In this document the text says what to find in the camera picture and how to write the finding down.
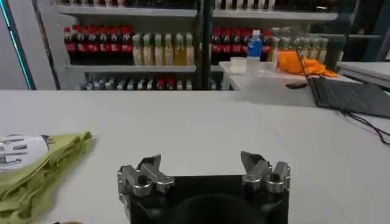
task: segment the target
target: green cloth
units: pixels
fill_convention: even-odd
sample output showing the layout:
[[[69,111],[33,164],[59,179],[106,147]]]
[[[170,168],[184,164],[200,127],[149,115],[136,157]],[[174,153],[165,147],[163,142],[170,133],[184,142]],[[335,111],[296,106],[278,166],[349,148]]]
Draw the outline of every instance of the green cloth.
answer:
[[[50,136],[42,159],[0,173],[0,223],[30,223],[47,210],[61,176],[89,151],[91,138],[90,132]]]

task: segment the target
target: white table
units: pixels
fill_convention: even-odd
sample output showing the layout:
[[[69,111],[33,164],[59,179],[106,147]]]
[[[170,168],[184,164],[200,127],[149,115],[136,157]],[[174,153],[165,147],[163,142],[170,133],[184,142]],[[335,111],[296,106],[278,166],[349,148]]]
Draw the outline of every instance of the white table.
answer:
[[[2,91],[0,135],[94,134],[94,149],[63,177],[36,223],[127,223],[121,165],[161,153],[168,175],[241,174],[240,150],[292,167],[290,223],[388,222],[390,149],[377,136],[332,111],[251,103],[241,94]],[[370,120],[390,130],[389,121]]]
[[[337,62],[338,74],[390,88],[390,62]]]

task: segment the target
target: shelf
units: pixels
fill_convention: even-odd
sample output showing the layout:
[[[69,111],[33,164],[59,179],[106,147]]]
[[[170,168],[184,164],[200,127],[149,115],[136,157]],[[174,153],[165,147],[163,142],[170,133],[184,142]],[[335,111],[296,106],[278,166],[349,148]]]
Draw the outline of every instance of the shelf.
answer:
[[[53,5],[56,12],[71,16],[118,15],[118,16],[170,16],[195,17],[192,9],[150,9],[101,6]]]
[[[341,19],[348,21],[349,14],[315,13],[315,12],[283,12],[269,10],[214,10],[214,18],[252,18],[252,19],[284,19],[332,21]]]
[[[344,34],[333,34],[333,33],[309,33],[309,35],[326,38],[344,38]],[[381,39],[381,35],[362,35],[362,34],[351,34],[349,38],[354,39]]]
[[[82,72],[195,72],[195,66],[126,66],[126,65],[67,65],[66,69]]]

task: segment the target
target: white label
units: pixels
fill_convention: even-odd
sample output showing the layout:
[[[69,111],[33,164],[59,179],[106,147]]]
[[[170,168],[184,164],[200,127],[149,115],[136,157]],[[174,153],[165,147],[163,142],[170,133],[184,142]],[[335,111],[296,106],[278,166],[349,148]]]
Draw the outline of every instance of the white label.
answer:
[[[326,56],[327,56],[327,50],[322,50],[321,53],[319,54],[319,58],[318,58],[319,62],[324,64]]]
[[[154,49],[156,65],[163,65],[163,49],[156,47]]]
[[[134,65],[142,65],[141,49],[135,47],[133,49]]]
[[[42,136],[0,137],[0,173],[28,166],[47,152]]]
[[[302,56],[304,56],[305,58],[308,58],[308,57],[309,57],[308,54],[309,54],[309,51],[308,51],[308,50],[303,50],[303,51],[302,51]]]
[[[149,47],[144,48],[144,65],[152,65],[152,49]]]
[[[194,48],[187,48],[187,65],[195,65]]]
[[[274,9],[274,7],[275,7],[275,0],[269,0],[268,9]]]
[[[165,49],[165,65],[173,65],[173,51],[172,48]]]
[[[313,49],[310,51],[310,59],[317,59],[317,56],[318,56],[318,51],[317,49]]]

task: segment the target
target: water bottle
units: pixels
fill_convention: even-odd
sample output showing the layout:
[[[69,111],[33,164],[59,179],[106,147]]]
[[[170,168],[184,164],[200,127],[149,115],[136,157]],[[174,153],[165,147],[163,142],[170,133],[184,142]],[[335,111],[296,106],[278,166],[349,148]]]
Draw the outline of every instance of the water bottle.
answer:
[[[252,33],[252,38],[248,42],[248,53],[247,58],[260,61],[261,56],[261,39],[260,39],[260,30],[254,30]]]

